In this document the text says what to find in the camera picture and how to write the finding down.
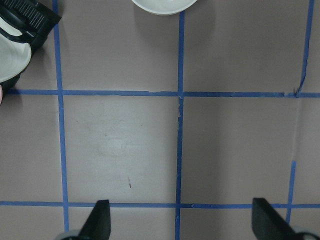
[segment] blue tape grid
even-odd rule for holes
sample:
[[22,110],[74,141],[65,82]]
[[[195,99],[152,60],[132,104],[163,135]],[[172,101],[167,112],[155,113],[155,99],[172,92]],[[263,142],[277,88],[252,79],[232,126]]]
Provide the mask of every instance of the blue tape grid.
[[[64,230],[69,230],[69,207],[93,207],[93,202],[69,202],[67,185],[67,163],[64,123],[64,96],[147,96],[147,97],[178,97],[178,137],[177,137],[177,173],[176,173],[176,201],[175,203],[111,203],[111,208],[175,208],[175,240],[180,240],[180,210],[181,209],[251,209],[251,204],[200,204],[181,203],[181,178],[182,178],[182,143],[183,143],[183,114],[184,97],[200,98],[320,98],[319,92],[302,92],[307,75],[309,42],[311,38],[312,20],[314,12],[314,0],[309,0],[304,55],[300,86],[296,92],[202,92],[184,91],[184,32],[185,12],[179,15],[179,43],[178,43],[178,91],[121,91],[121,90],[63,90],[59,26],[54,27],[54,47],[57,90],[40,89],[11,89],[9,94],[13,95],[55,95],[58,97],[59,107],[59,133],[61,153],[61,175],[62,175],[62,202],[41,202],[41,201],[0,201],[0,206],[37,206],[37,207],[63,207]],[[52,0],[53,11],[58,13],[58,0]],[[293,204],[293,193],[296,173],[296,162],[291,165],[288,200],[286,204],[271,204],[276,209],[287,209],[286,221],[289,223],[292,209],[319,209],[319,204]]]

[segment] scratch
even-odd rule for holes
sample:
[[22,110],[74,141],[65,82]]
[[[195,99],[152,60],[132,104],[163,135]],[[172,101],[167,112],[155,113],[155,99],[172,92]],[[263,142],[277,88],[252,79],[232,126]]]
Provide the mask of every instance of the scratch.
[[128,177],[128,181],[129,181],[129,187],[131,188],[131,183],[130,183],[130,178]]

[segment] black plastic object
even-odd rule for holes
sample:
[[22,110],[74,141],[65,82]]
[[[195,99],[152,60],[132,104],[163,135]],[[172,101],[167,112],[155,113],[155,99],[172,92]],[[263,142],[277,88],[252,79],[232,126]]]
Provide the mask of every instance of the black plastic object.
[[110,204],[108,200],[96,202],[78,236],[63,240],[108,240],[111,234]]
[[[10,35],[1,27],[0,34],[13,42],[30,44],[32,55],[45,43],[48,34],[61,19],[36,0],[0,0],[0,18],[22,35]],[[4,95],[15,86],[20,74],[0,83]]]
[[252,201],[252,230],[258,240],[320,240],[312,233],[295,231],[264,198]]

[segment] white bowl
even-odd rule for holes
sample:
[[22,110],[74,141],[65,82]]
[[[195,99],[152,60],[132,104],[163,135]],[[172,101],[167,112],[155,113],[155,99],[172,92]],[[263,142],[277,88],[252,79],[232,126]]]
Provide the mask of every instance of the white bowl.
[[197,0],[132,0],[138,7],[156,15],[172,15],[182,12]]
[[[0,17],[0,27],[13,36],[22,33]],[[0,83],[21,73],[30,62],[31,47],[28,43],[10,41],[0,34]]]

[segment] vertical blue tape strip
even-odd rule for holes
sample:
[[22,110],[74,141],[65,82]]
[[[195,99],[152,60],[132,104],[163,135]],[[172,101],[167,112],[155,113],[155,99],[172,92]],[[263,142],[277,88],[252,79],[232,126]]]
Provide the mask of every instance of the vertical blue tape strip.
[[309,9],[308,9],[308,15],[307,15],[305,41],[304,41],[302,74],[301,74],[300,86],[299,86],[298,90],[296,91],[297,97],[300,97],[300,93],[304,87],[306,76],[307,76],[309,43],[310,43],[310,37],[311,37],[312,20],[313,20],[313,15],[314,15],[314,6],[315,6],[315,0],[309,0]]
[[175,190],[175,240],[180,240],[180,203],[182,178],[182,142],[184,121],[184,44],[185,44],[185,12],[179,14],[179,45],[178,45],[178,136],[177,136],[177,164]]
[[[56,14],[58,14],[58,0],[52,1],[52,9]],[[68,209],[69,206],[68,206],[68,186],[67,186],[66,139],[65,139],[65,110],[64,110],[63,85],[62,85],[59,26],[58,25],[54,26],[53,31],[54,31],[56,82],[57,82],[58,106],[59,106],[62,205],[63,205],[64,231],[67,232],[69,231],[69,209]]]
[[290,182],[289,182],[288,204],[287,204],[287,211],[286,211],[286,218],[285,218],[288,224],[290,224],[291,209],[292,209],[292,203],[294,199],[296,165],[297,165],[296,161],[292,161],[291,172],[290,172]]

